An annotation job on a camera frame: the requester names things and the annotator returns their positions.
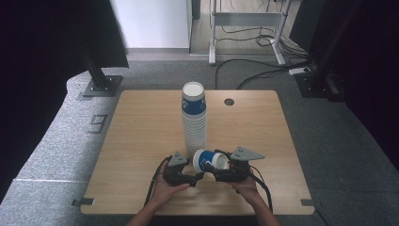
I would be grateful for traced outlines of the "black post with base plate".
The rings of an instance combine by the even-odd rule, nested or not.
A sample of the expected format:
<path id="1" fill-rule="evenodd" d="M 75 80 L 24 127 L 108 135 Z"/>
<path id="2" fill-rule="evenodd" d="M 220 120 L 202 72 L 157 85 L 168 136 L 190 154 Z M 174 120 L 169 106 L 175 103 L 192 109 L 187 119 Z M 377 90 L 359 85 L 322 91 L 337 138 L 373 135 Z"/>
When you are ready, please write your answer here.
<path id="1" fill-rule="evenodd" d="M 295 18 L 290 39 L 308 54 L 316 68 L 295 75 L 305 98 L 338 96 L 336 85 L 328 78 L 348 27 L 363 0 L 303 0 Z"/>
<path id="2" fill-rule="evenodd" d="M 82 51 L 82 60 L 88 69 L 91 80 L 82 93 L 83 97 L 114 97 L 122 81 L 120 75 L 105 75 L 95 64 L 88 51 Z"/>

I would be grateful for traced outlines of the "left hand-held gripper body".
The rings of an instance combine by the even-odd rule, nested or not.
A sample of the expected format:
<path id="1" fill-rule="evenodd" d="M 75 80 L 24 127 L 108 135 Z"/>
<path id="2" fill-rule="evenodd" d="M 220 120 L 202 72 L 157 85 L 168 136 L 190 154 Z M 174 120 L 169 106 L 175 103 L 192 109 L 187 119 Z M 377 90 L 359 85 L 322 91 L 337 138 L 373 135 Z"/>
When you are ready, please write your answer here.
<path id="1" fill-rule="evenodd" d="M 168 158 L 167 166 L 163 172 L 163 178 L 171 186 L 179 186 L 182 184 L 189 184 L 189 177 L 193 175 L 183 174 L 183 170 L 186 167 L 185 157 L 179 152 L 172 154 Z"/>

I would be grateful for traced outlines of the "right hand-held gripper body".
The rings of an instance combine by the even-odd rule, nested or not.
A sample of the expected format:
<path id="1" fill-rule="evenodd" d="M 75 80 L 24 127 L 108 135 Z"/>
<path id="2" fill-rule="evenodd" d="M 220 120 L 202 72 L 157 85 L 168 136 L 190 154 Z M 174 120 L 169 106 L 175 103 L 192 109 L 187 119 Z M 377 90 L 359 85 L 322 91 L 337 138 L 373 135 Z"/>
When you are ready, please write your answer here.
<path id="1" fill-rule="evenodd" d="M 231 153 L 231 159 L 229 159 L 228 169 L 215 169 L 213 175 L 217 182 L 225 183 L 239 183 L 247 179 L 250 172 L 251 160 L 264 159 L 264 155 L 251 151 L 247 148 L 237 147 L 234 152 Z"/>

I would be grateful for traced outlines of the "person's right hand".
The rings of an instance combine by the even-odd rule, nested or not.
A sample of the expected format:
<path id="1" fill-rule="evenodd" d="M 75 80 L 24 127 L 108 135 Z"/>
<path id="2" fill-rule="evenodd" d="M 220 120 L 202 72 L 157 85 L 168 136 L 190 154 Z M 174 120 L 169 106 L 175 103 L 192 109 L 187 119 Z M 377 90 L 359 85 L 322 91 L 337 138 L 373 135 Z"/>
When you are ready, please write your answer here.
<path id="1" fill-rule="evenodd" d="M 251 178 L 239 183 L 230 183 L 230 186 L 241 194 L 249 204 L 254 204 L 262 198 L 258 192 L 256 182 Z"/>

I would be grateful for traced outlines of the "white metal desk frame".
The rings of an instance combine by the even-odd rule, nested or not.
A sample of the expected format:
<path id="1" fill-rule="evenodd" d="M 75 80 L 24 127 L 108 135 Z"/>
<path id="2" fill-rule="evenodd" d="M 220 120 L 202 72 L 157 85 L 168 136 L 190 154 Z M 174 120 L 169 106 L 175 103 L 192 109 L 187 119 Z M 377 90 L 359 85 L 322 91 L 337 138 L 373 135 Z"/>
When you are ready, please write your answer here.
<path id="1" fill-rule="evenodd" d="M 211 36 L 209 44 L 209 64 L 215 65 L 215 29 L 218 26 L 264 26 L 275 27 L 277 29 L 274 38 L 271 40 L 271 46 L 279 65 L 284 65 L 285 60 L 279 48 L 279 41 L 283 28 L 288 17 L 289 9 L 292 0 L 285 0 L 281 12 L 263 12 L 263 13 L 249 13 L 249 12 L 218 12 L 216 10 L 216 0 L 210 0 L 211 13 Z"/>

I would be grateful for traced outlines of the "white power strip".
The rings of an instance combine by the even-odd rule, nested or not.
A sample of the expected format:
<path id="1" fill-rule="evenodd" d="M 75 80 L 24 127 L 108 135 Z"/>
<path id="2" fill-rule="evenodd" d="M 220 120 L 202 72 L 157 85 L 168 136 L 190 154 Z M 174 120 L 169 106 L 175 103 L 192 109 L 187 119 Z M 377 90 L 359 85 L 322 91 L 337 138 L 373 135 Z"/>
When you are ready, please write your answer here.
<path id="1" fill-rule="evenodd" d="M 288 71 L 290 75 L 296 75 L 296 74 L 301 74 L 301 73 L 309 73 L 311 69 L 309 67 L 303 67 L 303 68 L 296 68 L 296 69 L 291 69 Z"/>

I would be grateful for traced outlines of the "blue banded paper cup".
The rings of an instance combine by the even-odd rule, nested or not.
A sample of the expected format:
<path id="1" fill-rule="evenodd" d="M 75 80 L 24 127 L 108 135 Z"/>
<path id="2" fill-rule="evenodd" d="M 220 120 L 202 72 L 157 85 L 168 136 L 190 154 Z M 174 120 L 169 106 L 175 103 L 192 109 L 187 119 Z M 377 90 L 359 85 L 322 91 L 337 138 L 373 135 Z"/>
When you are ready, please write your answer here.
<path id="1" fill-rule="evenodd" d="M 199 149 L 193 156 L 193 166 L 197 172 L 208 172 L 205 165 L 209 164 L 216 170 L 227 170 L 229 168 L 229 159 L 223 153 L 211 152 Z"/>

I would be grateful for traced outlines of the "black curtain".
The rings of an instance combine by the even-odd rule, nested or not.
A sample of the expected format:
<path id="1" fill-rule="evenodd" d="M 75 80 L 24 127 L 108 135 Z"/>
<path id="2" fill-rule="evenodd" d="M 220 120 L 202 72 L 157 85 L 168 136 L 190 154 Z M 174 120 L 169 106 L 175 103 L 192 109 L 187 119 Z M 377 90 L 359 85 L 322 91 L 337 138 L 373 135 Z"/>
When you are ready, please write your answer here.
<path id="1" fill-rule="evenodd" d="M 399 170 L 399 0 L 363 0 L 328 78 Z"/>
<path id="2" fill-rule="evenodd" d="M 110 0 L 0 0 L 0 202 L 91 68 L 128 65 Z"/>

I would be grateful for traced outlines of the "stack of white paper cups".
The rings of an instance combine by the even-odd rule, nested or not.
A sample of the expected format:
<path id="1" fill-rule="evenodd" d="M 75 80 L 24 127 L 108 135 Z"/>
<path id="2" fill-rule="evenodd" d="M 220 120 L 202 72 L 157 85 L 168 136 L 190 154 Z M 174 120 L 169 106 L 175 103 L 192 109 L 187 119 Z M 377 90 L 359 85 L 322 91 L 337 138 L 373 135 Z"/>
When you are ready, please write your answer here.
<path id="1" fill-rule="evenodd" d="M 207 131 L 207 106 L 205 90 L 199 82 L 188 82 L 183 86 L 182 119 L 184 142 L 188 156 L 204 149 Z"/>

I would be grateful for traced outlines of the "person's left hand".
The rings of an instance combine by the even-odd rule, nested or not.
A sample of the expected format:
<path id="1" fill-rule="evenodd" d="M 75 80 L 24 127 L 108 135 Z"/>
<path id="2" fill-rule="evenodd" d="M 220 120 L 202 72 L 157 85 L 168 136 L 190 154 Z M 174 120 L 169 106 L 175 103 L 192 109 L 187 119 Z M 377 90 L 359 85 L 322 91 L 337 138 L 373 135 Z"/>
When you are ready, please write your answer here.
<path id="1" fill-rule="evenodd" d="M 160 205 L 160 207 L 162 207 L 172 198 L 174 194 L 188 189 L 189 187 L 189 184 L 171 186 L 164 180 L 163 173 L 160 172 L 154 181 L 154 188 L 149 202 L 156 202 Z"/>

